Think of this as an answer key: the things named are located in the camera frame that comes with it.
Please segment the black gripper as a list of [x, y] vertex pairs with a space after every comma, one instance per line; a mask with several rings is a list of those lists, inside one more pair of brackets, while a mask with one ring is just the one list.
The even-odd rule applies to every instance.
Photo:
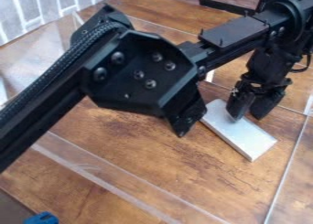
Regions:
[[284, 96], [280, 90], [291, 85], [287, 74], [302, 57], [279, 48], [254, 50], [247, 63], [248, 71], [240, 76], [226, 103], [226, 111], [234, 120], [239, 120], [247, 110], [256, 120], [271, 112]]

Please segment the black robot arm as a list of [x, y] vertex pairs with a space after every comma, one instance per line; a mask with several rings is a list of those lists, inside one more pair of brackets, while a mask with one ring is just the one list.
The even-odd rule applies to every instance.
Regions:
[[183, 136], [205, 114], [197, 83], [250, 55], [226, 104], [232, 118], [262, 119], [291, 85], [298, 61], [313, 56], [313, 0], [259, 0], [255, 9], [179, 45], [135, 30], [105, 5], [70, 36], [69, 48], [0, 110], [0, 173], [82, 98], [106, 109], [167, 120]]

